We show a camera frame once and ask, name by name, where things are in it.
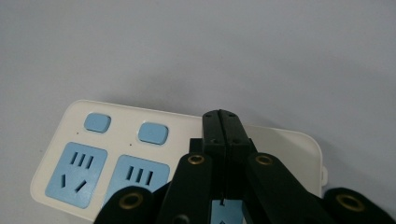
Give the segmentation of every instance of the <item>electrical outlet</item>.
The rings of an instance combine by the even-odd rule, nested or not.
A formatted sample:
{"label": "electrical outlet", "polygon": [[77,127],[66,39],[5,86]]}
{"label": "electrical outlet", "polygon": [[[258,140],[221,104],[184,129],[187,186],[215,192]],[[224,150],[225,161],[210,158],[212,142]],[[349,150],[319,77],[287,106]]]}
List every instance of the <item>electrical outlet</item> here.
{"label": "electrical outlet", "polygon": [[46,188],[46,195],[86,208],[105,164],[107,152],[96,147],[68,143]]}
{"label": "electrical outlet", "polygon": [[154,192],[167,183],[169,172],[169,166],[166,164],[122,155],[111,176],[103,204],[106,204],[118,190],[129,186],[138,186]]}
{"label": "electrical outlet", "polygon": [[211,224],[241,224],[243,218],[241,200],[212,201]]}

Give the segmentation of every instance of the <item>gray background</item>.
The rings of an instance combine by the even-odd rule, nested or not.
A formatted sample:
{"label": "gray background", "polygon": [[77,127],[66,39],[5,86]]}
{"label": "gray background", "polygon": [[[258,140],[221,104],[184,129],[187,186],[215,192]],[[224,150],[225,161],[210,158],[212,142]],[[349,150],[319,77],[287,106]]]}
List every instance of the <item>gray background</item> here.
{"label": "gray background", "polygon": [[392,0],[2,0],[0,223],[89,223],[29,193],[79,99],[307,133],[396,218],[395,38]]}

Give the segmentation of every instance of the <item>socket hole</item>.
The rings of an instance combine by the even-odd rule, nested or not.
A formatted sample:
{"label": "socket hole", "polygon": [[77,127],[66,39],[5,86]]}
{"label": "socket hole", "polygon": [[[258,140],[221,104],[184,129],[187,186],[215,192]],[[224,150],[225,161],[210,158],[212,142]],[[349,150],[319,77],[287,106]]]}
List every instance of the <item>socket hole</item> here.
{"label": "socket hole", "polygon": [[72,158],[72,160],[70,161],[70,164],[74,164],[74,162],[76,161],[76,157],[77,157],[77,152],[75,152],[75,154],[73,155],[73,158]]}
{"label": "socket hole", "polygon": [[82,154],[81,159],[79,160],[78,166],[81,166],[82,163],[84,162],[85,159],[85,154]]}
{"label": "socket hole", "polygon": [[132,173],[134,172],[134,167],[133,166],[130,166],[129,167],[129,170],[128,170],[128,174],[126,175],[126,179],[127,180],[131,180],[131,177],[132,177]]}
{"label": "socket hole", "polygon": [[146,181],[146,185],[149,185],[149,183],[151,182],[151,178],[152,178],[152,171],[148,172],[148,180]]}
{"label": "socket hole", "polygon": [[88,160],[88,164],[87,164],[87,169],[90,169],[92,161],[93,161],[93,156],[90,156],[90,159]]}
{"label": "socket hole", "polygon": [[84,185],[86,185],[86,184],[87,184],[87,181],[85,181],[85,180],[82,181],[81,184],[79,184],[78,187],[75,189],[76,193],[78,193],[82,189],[82,187],[84,187]]}
{"label": "socket hole", "polygon": [[140,183],[140,179],[142,178],[143,169],[139,169],[139,173],[137,174],[136,183]]}
{"label": "socket hole", "polygon": [[66,187],[66,175],[62,175],[62,188]]}

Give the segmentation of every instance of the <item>blue switch button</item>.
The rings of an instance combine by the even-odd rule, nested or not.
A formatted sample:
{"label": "blue switch button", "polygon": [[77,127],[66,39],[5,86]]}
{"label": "blue switch button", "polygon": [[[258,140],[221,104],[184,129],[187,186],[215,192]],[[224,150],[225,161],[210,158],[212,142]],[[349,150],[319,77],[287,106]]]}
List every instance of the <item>blue switch button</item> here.
{"label": "blue switch button", "polygon": [[168,128],[157,123],[144,123],[140,126],[138,138],[142,142],[163,145],[168,137]]}
{"label": "blue switch button", "polygon": [[88,131],[105,133],[110,126],[111,118],[107,115],[91,113],[85,119],[84,127]]}

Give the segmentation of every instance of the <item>white power strip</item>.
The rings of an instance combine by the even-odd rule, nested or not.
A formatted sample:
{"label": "white power strip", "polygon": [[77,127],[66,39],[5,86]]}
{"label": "white power strip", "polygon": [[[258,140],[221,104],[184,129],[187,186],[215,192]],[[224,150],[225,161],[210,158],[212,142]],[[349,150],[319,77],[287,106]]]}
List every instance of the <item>white power strip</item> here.
{"label": "white power strip", "polygon": [[[320,196],[327,175],[313,138],[244,128],[260,152],[278,157],[309,192]],[[77,101],[66,110],[37,168],[32,197],[94,221],[105,201],[128,181],[155,190],[172,180],[191,138],[202,138],[201,117]]]}

